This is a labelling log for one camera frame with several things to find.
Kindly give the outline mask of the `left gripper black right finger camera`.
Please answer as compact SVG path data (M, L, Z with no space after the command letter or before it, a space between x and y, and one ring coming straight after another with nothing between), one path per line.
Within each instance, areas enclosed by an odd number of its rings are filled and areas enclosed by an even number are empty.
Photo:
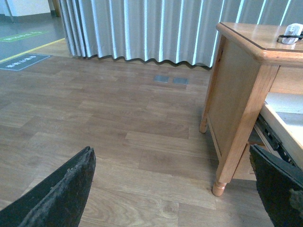
M276 227L303 225L303 172L259 145L250 146L258 194Z

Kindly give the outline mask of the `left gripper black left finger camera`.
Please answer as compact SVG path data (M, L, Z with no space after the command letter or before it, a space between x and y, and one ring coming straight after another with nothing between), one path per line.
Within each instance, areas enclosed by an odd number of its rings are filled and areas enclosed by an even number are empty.
M34 188L0 212L2 227L77 227L96 167L85 147Z

